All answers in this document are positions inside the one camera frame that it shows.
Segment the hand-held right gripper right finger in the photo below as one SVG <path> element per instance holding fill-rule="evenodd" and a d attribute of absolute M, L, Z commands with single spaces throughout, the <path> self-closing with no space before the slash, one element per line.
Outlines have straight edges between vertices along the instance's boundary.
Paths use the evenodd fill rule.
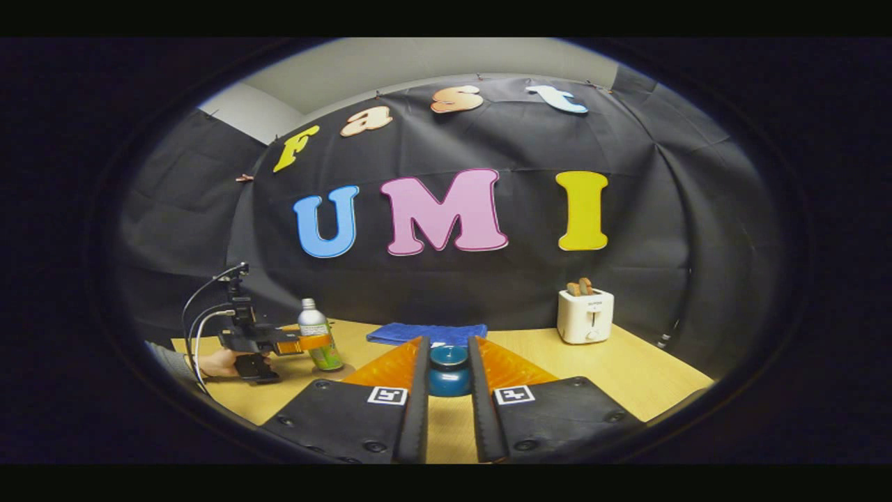
<path fill-rule="evenodd" d="M 557 378 L 481 337 L 469 340 L 468 353 L 482 463 L 570 463 L 644 429 L 585 376 Z"/>

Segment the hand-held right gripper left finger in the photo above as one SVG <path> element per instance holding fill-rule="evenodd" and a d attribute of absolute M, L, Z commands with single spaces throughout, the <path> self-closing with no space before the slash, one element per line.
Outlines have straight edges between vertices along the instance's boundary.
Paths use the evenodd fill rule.
<path fill-rule="evenodd" d="M 429 337 L 415 337 L 343 379 L 314 379 L 261 431 L 329 462 L 426 461 Z"/>

